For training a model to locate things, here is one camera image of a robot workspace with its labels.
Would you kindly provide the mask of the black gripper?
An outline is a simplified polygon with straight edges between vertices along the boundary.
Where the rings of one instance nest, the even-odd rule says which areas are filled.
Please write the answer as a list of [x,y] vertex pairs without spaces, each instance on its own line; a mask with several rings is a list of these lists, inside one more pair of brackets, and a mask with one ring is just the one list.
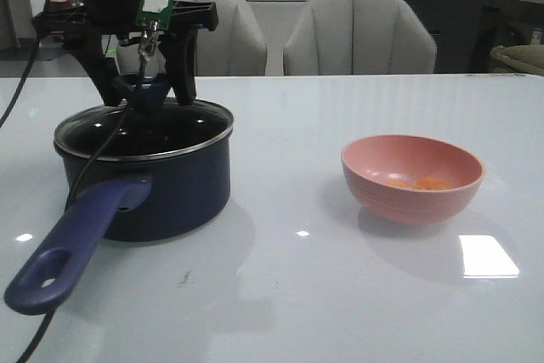
[[118,106],[122,97],[112,81],[118,77],[116,63],[106,58],[103,35],[115,35],[121,45],[135,41],[150,45],[161,41],[159,50],[164,68],[179,105],[191,105],[196,99],[196,39],[198,30],[214,31],[218,14],[213,3],[174,0],[167,30],[140,28],[135,18],[140,0],[81,0],[79,5],[55,10],[46,1],[32,25],[37,39],[54,36],[85,70],[97,88],[104,105]]

